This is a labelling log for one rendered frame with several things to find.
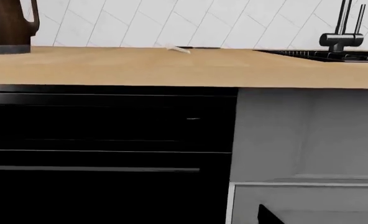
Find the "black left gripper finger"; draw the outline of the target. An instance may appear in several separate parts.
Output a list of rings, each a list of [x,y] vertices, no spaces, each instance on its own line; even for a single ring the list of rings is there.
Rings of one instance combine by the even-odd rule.
[[[257,221],[258,224],[284,224],[283,221],[262,204],[258,208]]]

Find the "black dishwasher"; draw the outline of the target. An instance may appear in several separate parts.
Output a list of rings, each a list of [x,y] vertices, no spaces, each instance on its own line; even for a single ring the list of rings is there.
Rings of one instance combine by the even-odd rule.
[[[236,87],[0,85],[0,224],[225,224]]]

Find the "white cabinet drawer front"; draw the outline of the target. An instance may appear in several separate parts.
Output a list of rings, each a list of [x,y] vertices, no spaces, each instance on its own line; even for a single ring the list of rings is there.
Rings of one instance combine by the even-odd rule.
[[[259,205],[284,224],[368,224],[368,183],[231,182],[225,224],[259,224]]]

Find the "grey kitchen cabinet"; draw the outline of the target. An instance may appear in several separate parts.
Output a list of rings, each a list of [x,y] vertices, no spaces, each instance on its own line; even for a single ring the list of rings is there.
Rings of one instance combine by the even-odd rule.
[[[368,90],[242,88],[230,180],[368,180]]]

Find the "wooden kitchen countertop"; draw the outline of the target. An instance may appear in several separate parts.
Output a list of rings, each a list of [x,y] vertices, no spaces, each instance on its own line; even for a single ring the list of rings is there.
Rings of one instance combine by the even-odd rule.
[[[0,84],[368,89],[368,63],[245,49],[34,47],[0,55]]]

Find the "black kitchen sink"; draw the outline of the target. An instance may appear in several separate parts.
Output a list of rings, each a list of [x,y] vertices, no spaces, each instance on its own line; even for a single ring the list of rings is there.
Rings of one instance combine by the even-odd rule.
[[[267,54],[284,55],[320,62],[368,63],[368,52],[329,52],[327,50],[257,50]]]

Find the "small white utensil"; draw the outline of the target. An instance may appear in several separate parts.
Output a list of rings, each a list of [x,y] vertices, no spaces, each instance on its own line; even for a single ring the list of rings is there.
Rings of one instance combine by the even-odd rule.
[[[191,52],[186,49],[186,48],[183,48],[183,47],[178,47],[178,46],[174,46],[172,44],[166,44],[165,45],[165,48],[167,50],[172,50],[172,51],[176,51],[176,52],[181,52],[181,53],[184,53],[184,54],[190,54]]]

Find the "black kitchen faucet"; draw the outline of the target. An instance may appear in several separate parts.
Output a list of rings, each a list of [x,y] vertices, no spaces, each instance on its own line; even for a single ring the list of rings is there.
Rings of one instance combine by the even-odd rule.
[[[353,33],[346,33],[347,21],[352,0],[342,0],[341,8],[334,33],[324,33],[320,36],[319,45],[329,47],[330,52],[343,52],[345,47],[358,47],[364,41],[360,33],[366,5],[361,4]]]

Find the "grey kettle base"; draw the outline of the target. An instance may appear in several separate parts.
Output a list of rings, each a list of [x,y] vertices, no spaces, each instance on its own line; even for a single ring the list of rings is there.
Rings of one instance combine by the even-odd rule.
[[[0,45],[0,55],[4,54],[29,54],[30,45]]]

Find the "dark brown kettle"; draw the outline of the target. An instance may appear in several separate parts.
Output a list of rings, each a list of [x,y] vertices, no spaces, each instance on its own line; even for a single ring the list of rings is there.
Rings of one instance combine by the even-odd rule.
[[[0,45],[31,44],[40,27],[37,0],[30,0],[33,22],[24,18],[20,0],[0,0]]]

